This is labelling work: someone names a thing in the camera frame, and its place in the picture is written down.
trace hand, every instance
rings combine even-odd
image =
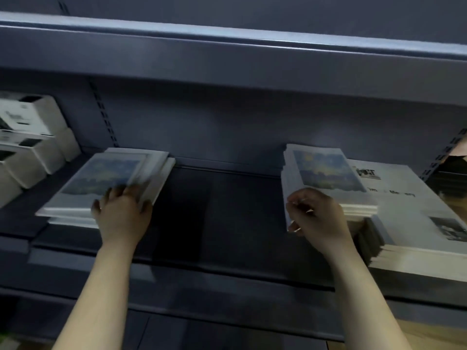
[[[138,185],[110,188],[100,201],[94,201],[91,212],[102,237],[102,246],[119,245],[136,248],[148,229],[152,204],[145,201],[141,212],[136,196]]]
[[[329,262],[356,251],[342,207],[330,196],[305,188],[292,193],[287,200],[287,211],[294,220],[289,232],[300,229],[297,235],[305,236]]]

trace forearm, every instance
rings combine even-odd
[[[409,343],[353,248],[330,261],[349,350],[406,350]]]
[[[102,247],[54,350],[121,348],[133,250]]]

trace blue and yellow painting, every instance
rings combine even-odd
[[[104,195],[109,187],[126,184],[139,163],[139,160],[95,158],[79,171],[61,193]]]
[[[366,192],[344,156],[294,151],[303,184],[318,189]]]

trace upper shelf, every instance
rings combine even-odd
[[[0,12],[0,67],[467,105],[467,46]]]

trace person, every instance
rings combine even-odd
[[[102,247],[53,350],[121,348],[131,260],[152,214],[148,201],[138,209],[137,192],[137,186],[112,188],[94,202],[92,215]],[[340,205],[318,190],[306,188],[291,194],[286,208],[294,220],[289,231],[304,236],[331,266],[347,348],[410,349],[353,244]]]

